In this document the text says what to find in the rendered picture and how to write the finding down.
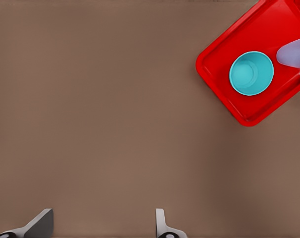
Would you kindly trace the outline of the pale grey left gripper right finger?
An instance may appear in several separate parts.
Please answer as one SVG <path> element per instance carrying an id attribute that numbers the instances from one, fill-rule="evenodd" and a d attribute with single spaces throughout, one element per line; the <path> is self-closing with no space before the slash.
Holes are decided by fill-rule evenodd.
<path id="1" fill-rule="evenodd" d="M 166 224 L 165 213 L 162 208 L 155 210 L 156 238 L 188 238 L 187 234 Z"/>

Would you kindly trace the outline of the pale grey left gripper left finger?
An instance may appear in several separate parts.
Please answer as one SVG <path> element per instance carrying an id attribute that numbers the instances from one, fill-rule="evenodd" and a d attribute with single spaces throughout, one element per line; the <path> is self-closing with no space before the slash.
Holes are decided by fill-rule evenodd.
<path id="1" fill-rule="evenodd" d="M 25 226 L 0 233 L 0 238 L 51 238 L 53 230 L 53 209 L 46 208 Z"/>

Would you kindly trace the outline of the lavender cup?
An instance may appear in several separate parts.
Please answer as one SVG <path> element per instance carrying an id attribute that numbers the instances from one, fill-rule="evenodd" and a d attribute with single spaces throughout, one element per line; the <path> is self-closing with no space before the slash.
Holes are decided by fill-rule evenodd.
<path id="1" fill-rule="evenodd" d="M 276 54 L 280 64 L 300 68 L 300 39 L 282 46 Z"/>

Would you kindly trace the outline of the teal bowl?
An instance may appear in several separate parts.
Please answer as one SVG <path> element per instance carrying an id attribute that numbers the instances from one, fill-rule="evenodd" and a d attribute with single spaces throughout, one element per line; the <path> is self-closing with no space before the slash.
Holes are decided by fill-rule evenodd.
<path id="1" fill-rule="evenodd" d="M 236 58 L 229 70 L 231 86 L 245 96 L 255 96 L 265 91 L 273 76 L 272 60 L 259 51 L 243 53 Z"/>

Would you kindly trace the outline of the red plastic tray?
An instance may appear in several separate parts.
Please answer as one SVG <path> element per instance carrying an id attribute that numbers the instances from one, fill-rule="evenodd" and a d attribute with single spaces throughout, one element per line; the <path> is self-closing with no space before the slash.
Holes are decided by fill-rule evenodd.
<path id="1" fill-rule="evenodd" d="M 300 91 L 300 70 L 276 60 L 279 48 L 297 39 L 300 0 L 259 0 L 199 54 L 196 70 L 241 125 L 254 126 Z M 229 71 L 236 58 L 250 51 L 272 60 L 274 76 L 264 92 L 244 96 L 230 85 Z"/>

